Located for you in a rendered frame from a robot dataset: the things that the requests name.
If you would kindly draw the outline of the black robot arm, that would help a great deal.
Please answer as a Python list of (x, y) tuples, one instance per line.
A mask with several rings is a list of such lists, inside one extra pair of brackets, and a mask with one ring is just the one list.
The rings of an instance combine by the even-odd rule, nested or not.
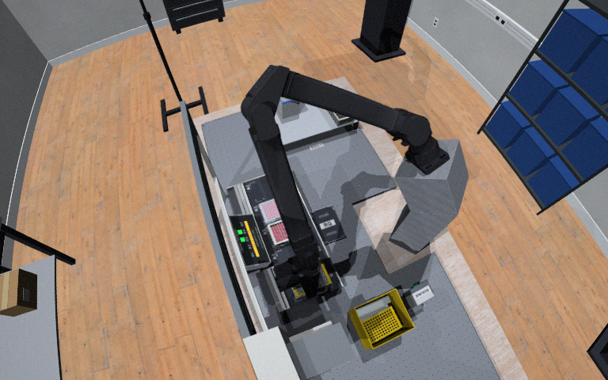
[(402, 108), (388, 107), (346, 89), (296, 73), (285, 66), (270, 65), (245, 95), (241, 113), (251, 124), (250, 136), (291, 248), (296, 253), (296, 256), (273, 268), (279, 292), (298, 284), (302, 288), (314, 285), (314, 280), (308, 279), (316, 279), (321, 271), (321, 262), (317, 260), (320, 256), (317, 242), (307, 222), (275, 120), (281, 97), (386, 130), (393, 136), (393, 141), (401, 139), (401, 145), (410, 146), (405, 157), (425, 175), (450, 160), (449, 154), (431, 136), (431, 126), (426, 117)]

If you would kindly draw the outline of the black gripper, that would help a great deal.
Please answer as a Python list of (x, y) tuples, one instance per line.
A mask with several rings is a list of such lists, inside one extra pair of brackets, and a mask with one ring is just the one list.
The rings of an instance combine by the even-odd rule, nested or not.
[(318, 295), (321, 295), (321, 294), (327, 292), (327, 287), (325, 285), (325, 281), (324, 281), (324, 279), (323, 279), (323, 277), (321, 275), (321, 272), (320, 272), (319, 276), (316, 279), (312, 279), (312, 280), (314, 280), (314, 284), (313, 285), (311, 285), (309, 287), (306, 287), (306, 288), (303, 288), (303, 290), (306, 293), (306, 297), (308, 299), (313, 298), (315, 296), (318, 296)]

